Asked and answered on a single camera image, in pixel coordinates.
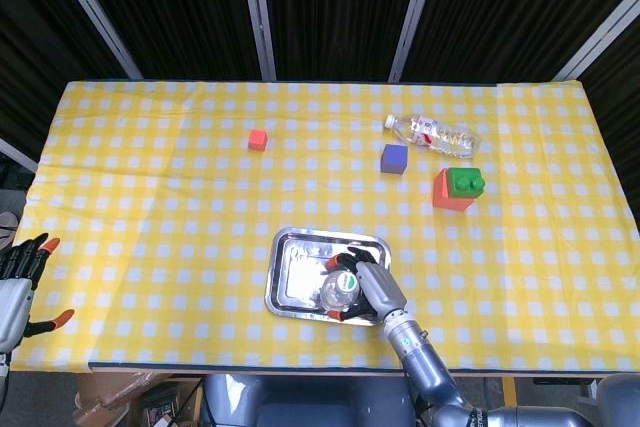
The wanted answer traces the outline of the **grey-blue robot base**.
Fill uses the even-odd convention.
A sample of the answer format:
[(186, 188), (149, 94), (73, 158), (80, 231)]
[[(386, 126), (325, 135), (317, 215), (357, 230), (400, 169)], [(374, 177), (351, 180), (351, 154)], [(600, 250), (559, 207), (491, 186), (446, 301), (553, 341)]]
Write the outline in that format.
[(415, 427), (402, 377), (211, 374), (201, 408), (211, 427)]

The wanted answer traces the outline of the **large orange cube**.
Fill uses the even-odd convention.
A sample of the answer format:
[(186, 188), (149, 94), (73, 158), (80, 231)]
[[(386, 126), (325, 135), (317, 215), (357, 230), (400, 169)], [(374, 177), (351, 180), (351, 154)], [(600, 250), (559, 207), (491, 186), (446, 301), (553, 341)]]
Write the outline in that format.
[(474, 198), (450, 197), (447, 184), (447, 168), (443, 168), (434, 179), (432, 204), (434, 208), (464, 212), (475, 202)]

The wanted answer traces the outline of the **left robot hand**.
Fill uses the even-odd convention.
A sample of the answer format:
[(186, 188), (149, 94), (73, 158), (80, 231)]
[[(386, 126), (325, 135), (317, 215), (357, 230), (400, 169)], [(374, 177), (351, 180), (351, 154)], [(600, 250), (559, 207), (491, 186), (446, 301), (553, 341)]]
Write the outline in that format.
[(52, 320), (30, 320), (35, 292), (59, 238), (40, 234), (0, 255), (0, 355), (10, 354), (22, 341), (62, 328), (74, 315), (67, 309)]

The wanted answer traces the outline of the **rectangular metal tray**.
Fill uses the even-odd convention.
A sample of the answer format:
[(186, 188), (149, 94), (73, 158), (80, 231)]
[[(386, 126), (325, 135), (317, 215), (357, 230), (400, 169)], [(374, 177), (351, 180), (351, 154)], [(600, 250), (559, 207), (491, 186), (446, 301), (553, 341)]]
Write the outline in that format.
[(327, 282), (345, 287), (345, 299), (360, 292), (353, 274), (336, 275), (327, 265), (350, 246), (368, 251), (385, 268), (391, 265), (389, 245), (381, 238), (287, 227), (274, 237), (266, 280), (265, 304), (275, 315), (311, 321), (335, 322), (323, 303)]

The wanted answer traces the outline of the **green toy brick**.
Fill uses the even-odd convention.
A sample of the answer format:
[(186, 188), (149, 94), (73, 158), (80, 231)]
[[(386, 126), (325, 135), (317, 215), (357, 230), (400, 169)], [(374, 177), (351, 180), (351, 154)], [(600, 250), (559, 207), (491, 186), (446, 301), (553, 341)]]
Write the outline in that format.
[(486, 185), (481, 170), (475, 167), (450, 167), (446, 172), (448, 196), (452, 198), (477, 198)]

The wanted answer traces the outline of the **beige shoe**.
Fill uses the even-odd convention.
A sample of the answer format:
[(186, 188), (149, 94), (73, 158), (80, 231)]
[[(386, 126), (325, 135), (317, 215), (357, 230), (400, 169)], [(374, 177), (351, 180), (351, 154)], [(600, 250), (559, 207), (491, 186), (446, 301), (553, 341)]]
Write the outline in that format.
[(12, 212), (0, 213), (0, 251), (9, 247), (15, 238), (19, 220)]

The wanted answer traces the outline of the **clear bottle with green-white cap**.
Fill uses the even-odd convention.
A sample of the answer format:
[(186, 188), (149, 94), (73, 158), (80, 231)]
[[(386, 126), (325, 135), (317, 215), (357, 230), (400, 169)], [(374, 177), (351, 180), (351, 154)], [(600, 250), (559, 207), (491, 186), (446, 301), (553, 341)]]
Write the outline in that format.
[(356, 276), (348, 270), (331, 272), (320, 288), (320, 304), (326, 310), (344, 311), (354, 305), (360, 294)]

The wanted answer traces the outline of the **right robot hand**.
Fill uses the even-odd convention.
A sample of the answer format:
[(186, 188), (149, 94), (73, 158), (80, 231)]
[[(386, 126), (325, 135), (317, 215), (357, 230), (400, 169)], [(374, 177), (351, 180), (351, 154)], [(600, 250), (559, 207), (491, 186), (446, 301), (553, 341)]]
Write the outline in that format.
[(383, 321), (391, 312), (404, 310), (407, 300), (388, 269), (367, 250), (349, 246), (347, 252), (331, 257), (329, 273), (352, 274), (360, 287), (355, 301), (342, 309), (330, 308), (327, 315), (337, 321), (365, 317)]

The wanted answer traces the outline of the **clear bottle with red label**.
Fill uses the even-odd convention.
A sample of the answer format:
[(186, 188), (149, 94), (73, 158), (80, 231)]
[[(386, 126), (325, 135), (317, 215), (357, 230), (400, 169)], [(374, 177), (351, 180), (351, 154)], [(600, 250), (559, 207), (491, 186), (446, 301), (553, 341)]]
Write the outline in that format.
[(404, 143), (461, 159), (473, 158), (481, 145), (480, 138), (467, 128), (425, 115), (389, 114), (384, 128)]

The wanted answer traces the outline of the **blue cube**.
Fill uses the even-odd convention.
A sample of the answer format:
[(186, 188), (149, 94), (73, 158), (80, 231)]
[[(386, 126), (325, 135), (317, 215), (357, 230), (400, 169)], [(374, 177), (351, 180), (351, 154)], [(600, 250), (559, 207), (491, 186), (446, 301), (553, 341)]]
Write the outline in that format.
[(380, 171), (382, 173), (402, 175), (408, 163), (408, 147), (405, 145), (386, 144), (384, 146)]

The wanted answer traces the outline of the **silver partition post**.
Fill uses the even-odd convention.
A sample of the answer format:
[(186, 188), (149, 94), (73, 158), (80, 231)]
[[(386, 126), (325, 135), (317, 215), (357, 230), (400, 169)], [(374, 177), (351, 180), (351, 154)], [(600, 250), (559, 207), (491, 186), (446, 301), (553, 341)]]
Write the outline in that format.
[(408, 2), (388, 77), (388, 82), (391, 84), (397, 84), (401, 81), (425, 3), (426, 0), (409, 0)]
[(27, 156), (2, 138), (0, 138), (0, 152), (11, 158), (13, 161), (17, 162), (30, 172), (35, 173), (38, 169), (38, 163), (36, 161), (31, 159), (29, 156)]
[(267, 0), (247, 0), (258, 63), (264, 82), (276, 82), (277, 72)]
[(142, 80), (142, 72), (137, 66), (117, 29), (102, 7), (99, 0), (77, 0), (106, 46), (113, 54), (129, 79)]
[(552, 81), (577, 80), (639, 17), (640, 0), (621, 0)]

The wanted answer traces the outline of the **yellow white checkered tablecloth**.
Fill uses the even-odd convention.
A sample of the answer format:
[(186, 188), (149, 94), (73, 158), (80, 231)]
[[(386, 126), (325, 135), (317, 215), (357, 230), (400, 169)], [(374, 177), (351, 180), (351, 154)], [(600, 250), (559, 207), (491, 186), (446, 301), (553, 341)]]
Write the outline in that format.
[[(404, 143), (389, 114), (481, 145), (461, 159)], [(380, 171), (386, 144), (408, 147), (402, 175)], [(464, 212), (432, 204), (450, 167), (486, 182)], [(384, 239), (450, 369), (640, 371), (640, 234), (575, 81), (70, 83), (17, 239), (60, 239), (33, 317), (75, 314), (23, 341), (14, 367), (396, 368), (379, 327), (267, 309), (285, 227)]]

